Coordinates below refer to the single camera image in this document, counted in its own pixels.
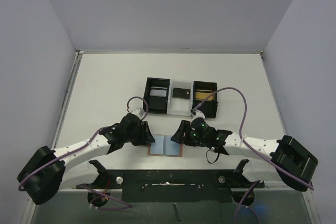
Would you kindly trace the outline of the tan leather card holder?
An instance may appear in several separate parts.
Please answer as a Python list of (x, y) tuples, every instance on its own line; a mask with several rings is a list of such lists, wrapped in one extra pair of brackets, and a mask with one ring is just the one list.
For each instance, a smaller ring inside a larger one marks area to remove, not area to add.
[(171, 140), (170, 135), (153, 135), (155, 142), (148, 147), (149, 156), (182, 157), (183, 146)]

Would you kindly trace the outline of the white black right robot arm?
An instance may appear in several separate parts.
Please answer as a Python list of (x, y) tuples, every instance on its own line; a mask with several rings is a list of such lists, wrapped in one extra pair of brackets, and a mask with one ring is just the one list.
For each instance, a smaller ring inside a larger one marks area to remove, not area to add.
[(312, 189), (311, 179), (318, 159), (294, 137), (267, 140), (240, 137), (228, 130), (209, 126), (204, 119), (182, 120), (171, 141), (192, 147), (207, 147), (223, 155), (238, 155), (247, 164), (234, 173), (234, 182), (241, 187), (257, 180), (284, 182), (297, 191)]

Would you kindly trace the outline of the black bin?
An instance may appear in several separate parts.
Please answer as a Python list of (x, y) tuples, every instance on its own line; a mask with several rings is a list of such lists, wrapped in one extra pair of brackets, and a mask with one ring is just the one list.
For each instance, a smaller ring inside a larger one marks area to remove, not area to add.
[[(215, 91), (217, 91), (216, 82), (194, 81), (192, 109), (195, 109), (203, 100)], [(217, 94), (215, 94), (209, 97), (200, 107), (197, 108), (197, 110), (203, 112), (206, 118), (215, 119), (217, 108), (218, 98)]]
[(170, 79), (147, 77), (143, 108), (152, 114), (167, 114)]

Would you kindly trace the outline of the white bin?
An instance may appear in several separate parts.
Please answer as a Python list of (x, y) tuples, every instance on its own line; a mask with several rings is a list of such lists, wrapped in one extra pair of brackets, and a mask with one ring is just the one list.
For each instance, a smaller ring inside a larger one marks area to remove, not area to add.
[(167, 115), (191, 117), (193, 82), (171, 79), (167, 100)]

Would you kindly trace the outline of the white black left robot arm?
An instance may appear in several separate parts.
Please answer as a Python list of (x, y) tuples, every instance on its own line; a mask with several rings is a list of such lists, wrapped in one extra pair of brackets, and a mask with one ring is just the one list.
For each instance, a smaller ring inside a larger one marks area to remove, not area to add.
[(148, 146), (154, 142), (148, 122), (128, 113), (119, 123), (99, 128), (87, 140), (57, 149), (40, 147), (19, 172), (18, 190), (28, 193), (36, 205), (44, 204), (61, 189), (70, 169), (120, 150), (126, 143)]

